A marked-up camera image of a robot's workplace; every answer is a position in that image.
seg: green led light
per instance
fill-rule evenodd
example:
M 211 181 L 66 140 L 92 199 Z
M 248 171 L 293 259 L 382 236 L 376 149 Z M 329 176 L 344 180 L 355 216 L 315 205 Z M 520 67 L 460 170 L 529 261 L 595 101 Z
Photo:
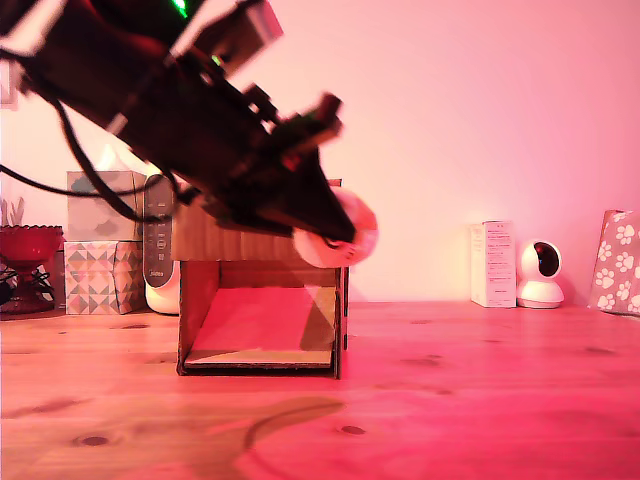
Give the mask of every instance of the green led light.
M 185 1 L 184 0 L 171 0 L 171 1 L 180 12 L 180 15 L 182 15 L 184 18 L 187 18 L 187 4 L 185 3 Z

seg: wood grain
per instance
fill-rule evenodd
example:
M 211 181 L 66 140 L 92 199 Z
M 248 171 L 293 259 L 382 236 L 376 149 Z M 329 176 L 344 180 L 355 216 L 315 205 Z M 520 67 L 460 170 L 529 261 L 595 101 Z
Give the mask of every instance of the wood grain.
M 220 286 L 220 262 L 180 262 L 180 321 L 178 371 L 195 342 Z
M 640 478 L 637 320 L 350 315 L 339 381 L 178 376 L 175 317 L 3 318 L 2 478 Z

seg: wire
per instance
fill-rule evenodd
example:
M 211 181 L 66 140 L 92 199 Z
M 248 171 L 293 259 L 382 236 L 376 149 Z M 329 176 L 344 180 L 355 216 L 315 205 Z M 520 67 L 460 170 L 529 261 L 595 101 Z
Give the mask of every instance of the wire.
M 4 283 L 13 277 L 17 277 L 18 273 L 11 268 L 7 267 L 2 272 L 0 272 L 0 283 Z
M 8 169 L 7 167 L 4 166 L 0 166 L 0 171 L 4 171 L 5 173 L 7 173 L 8 175 L 10 175 L 11 177 L 15 178 L 16 180 L 19 180 L 21 182 L 26 183 L 27 185 L 30 185 L 32 187 L 41 189 L 41 190 L 45 190 L 48 191 L 50 193 L 57 193 L 57 194 L 61 194 L 61 195 L 68 195 L 68 196 L 80 196 L 80 197 L 101 197 L 103 198 L 111 208 L 113 208 L 117 213 L 119 213 L 120 215 L 122 215 L 125 218 L 128 218 L 129 220 L 133 220 L 133 221 L 137 221 L 137 222 L 141 222 L 141 223 L 164 223 L 169 221 L 173 215 L 175 214 L 178 206 L 179 206 L 179 202 L 176 201 L 174 202 L 173 208 L 171 210 L 171 212 L 167 215 L 161 215 L 161 216 L 155 216 L 155 215 L 143 215 L 143 216 L 139 216 L 136 212 L 134 212 L 134 210 L 127 205 L 124 200 L 122 200 L 122 198 L 120 198 L 120 195 L 131 195 L 134 193 L 138 193 L 138 191 L 144 191 L 147 188 L 151 188 L 152 185 L 147 185 L 144 189 L 140 189 L 138 191 L 136 191 L 136 189 L 130 190 L 130 191 L 125 191 L 125 192 L 114 192 L 105 182 L 104 180 L 102 180 L 102 178 L 100 177 L 100 175 L 98 175 L 98 173 L 96 172 L 96 170 L 93 167 L 93 164 L 91 163 L 91 160 L 89 160 L 89 158 L 87 157 L 87 155 L 84 153 L 84 151 L 82 150 L 82 147 L 80 146 L 80 143 L 75 135 L 75 131 L 73 129 L 73 125 L 71 124 L 71 121 L 69 119 L 69 116 L 67 115 L 67 112 L 64 109 L 64 106 L 62 105 L 62 103 L 60 102 L 60 100 L 51 93 L 51 87 L 48 85 L 48 83 L 40 78 L 37 73 L 34 72 L 34 68 L 32 66 L 32 59 L 14 52 L 10 52 L 8 50 L 5 50 L 3 48 L 0 48 L 0 59 L 6 59 L 6 60 L 12 60 L 15 61 L 17 63 L 19 63 L 20 65 L 22 65 L 22 67 L 24 68 L 25 72 L 27 73 L 27 75 L 30 77 L 31 80 L 31 86 L 35 86 L 37 87 L 37 92 L 40 94 L 40 96 L 50 105 L 53 106 L 53 108 L 57 111 L 58 116 L 60 117 L 60 121 L 62 123 L 62 129 L 64 132 L 64 136 L 65 139 L 67 141 L 67 145 L 69 146 L 69 148 L 71 149 L 74 157 L 76 158 L 76 161 L 78 162 L 78 164 L 80 165 L 80 167 L 82 168 L 83 172 L 85 173 L 85 175 L 87 176 L 87 178 L 89 179 L 89 181 L 91 182 L 91 184 L 93 185 L 93 187 L 97 190 L 97 194 L 96 193 L 92 193 L 92 194 L 86 194 L 83 193 L 81 195 L 77 195 L 78 193 L 81 192 L 69 192 L 66 190 L 61 190 L 61 189 L 57 189 L 54 187 L 49 187 L 47 185 L 43 185 L 40 184 L 38 182 L 35 182 L 33 180 L 30 180 L 26 177 L 24 177 L 23 175 L 19 175 L 18 173 L 14 172 L 13 170 Z M 171 188 L 173 190 L 173 193 L 176 196 L 176 199 L 179 200 L 180 198 L 182 198 L 182 195 L 180 194 L 179 191 L 179 185 L 178 185 L 178 181 L 176 180 L 175 176 L 173 175 L 173 173 L 171 173 L 170 171 L 168 171 L 166 168 L 161 168 L 161 171 L 163 173 L 163 175 L 165 177 L 167 177 L 171 183 Z
M 40 293 L 48 293 L 49 295 L 53 295 L 54 288 L 46 282 L 51 274 L 49 272 L 40 272 L 39 270 L 35 270 L 31 274 L 31 282 L 30 285 L 36 288 Z

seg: cardboard platform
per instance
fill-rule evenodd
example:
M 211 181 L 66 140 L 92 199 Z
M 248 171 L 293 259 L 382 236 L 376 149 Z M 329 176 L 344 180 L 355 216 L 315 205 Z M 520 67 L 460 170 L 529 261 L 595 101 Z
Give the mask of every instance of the cardboard platform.
M 334 321 L 331 287 L 221 288 L 185 365 L 329 368 Z

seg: security camera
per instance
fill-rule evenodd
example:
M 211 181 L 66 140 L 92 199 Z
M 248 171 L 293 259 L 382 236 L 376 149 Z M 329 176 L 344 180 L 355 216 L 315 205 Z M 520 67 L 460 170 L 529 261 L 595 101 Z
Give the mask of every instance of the security camera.
M 558 247 L 545 241 L 529 241 L 520 255 L 520 284 L 517 304 L 528 308 L 556 308 L 564 301 L 560 286 L 554 281 L 562 269 Z

